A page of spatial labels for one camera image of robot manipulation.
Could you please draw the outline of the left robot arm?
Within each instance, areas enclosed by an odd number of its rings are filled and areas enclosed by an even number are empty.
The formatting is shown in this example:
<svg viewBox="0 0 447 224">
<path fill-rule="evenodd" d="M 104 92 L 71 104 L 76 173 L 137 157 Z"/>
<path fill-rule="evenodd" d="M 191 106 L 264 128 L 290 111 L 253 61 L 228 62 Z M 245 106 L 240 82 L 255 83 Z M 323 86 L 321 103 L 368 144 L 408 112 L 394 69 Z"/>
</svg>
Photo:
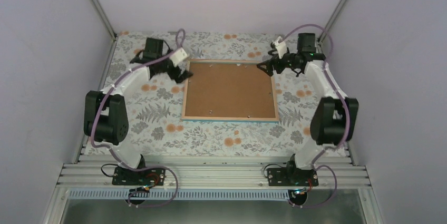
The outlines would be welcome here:
<svg viewBox="0 0 447 224">
<path fill-rule="evenodd" d="M 158 74 L 167 74 L 182 83 L 193 73 L 182 70 L 179 64 L 188 58 L 183 48 L 185 37 L 175 37 L 175 48 L 165 40 L 148 38 L 144 49 L 131 59 L 129 68 L 111 85 L 90 91 L 85 97 L 83 130 L 93 148 L 105 148 L 115 158 L 125 176 L 133 184 L 147 177 L 143 156 L 126 142 L 129 131 L 126 99 L 142 84 Z"/>
</svg>

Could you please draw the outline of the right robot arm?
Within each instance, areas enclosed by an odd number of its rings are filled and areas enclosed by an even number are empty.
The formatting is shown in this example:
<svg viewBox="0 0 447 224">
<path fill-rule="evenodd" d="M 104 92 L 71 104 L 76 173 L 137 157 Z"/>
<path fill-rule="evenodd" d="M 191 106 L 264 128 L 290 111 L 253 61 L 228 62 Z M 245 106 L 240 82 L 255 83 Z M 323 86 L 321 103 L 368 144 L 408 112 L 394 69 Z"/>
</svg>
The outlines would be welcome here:
<svg viewBox="0 0 447 224">
<path fill-rule="evenodd" d="M 314 33 L 298 34 L 297 52 L 290 52 L 285 38 L 271 43 L 269 60 L 257 64 L 267 75 L 290 69 L 297 76 L 305 75 L 320 98 L 310 123 L 312 140 L 286 165 L 286 180 L 297 186 L 306 178 L 305 170 L 314 168 L 316 161 L 328 150 L 336 150 L 352 137 L 359 103 L 349 98 L 336 83 L 324 53 L 317 50 Z"/>
</svg>

